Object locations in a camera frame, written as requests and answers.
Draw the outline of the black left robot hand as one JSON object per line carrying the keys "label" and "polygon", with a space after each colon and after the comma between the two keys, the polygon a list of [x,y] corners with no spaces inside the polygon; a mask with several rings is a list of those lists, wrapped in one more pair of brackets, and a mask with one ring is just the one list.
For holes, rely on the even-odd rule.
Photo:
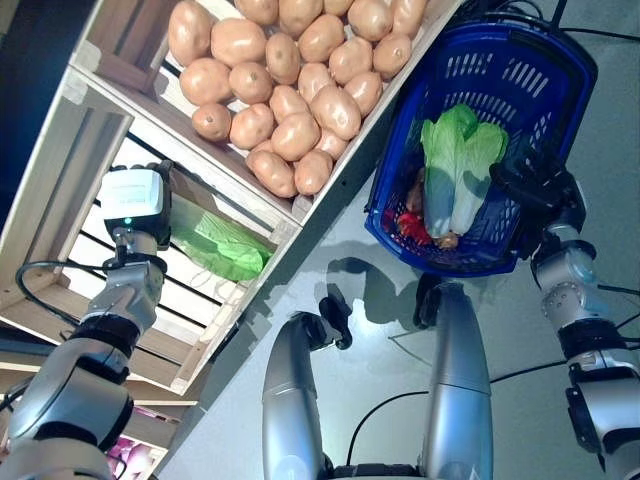
{"label": "black left robot hand", "polygon": [[107,233],[116,245],[142,237],[153,251],[170,245],[172,192],[170,172],[173,162],[163,160],[131,168],[118,166],[107,172],[99,190],[100,211]]}

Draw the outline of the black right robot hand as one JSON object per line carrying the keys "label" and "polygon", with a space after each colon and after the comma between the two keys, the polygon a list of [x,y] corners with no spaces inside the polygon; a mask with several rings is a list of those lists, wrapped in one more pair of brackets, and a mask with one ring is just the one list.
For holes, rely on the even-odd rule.
{"label": "black right robot hand", "polygon": [[541,218],[544,226],[565,225],[578,233],[586,220],[586,205],[579,183],[564,167],[542,178],[517,174],[502,163],[490,167],[492,182],[524,211]]}

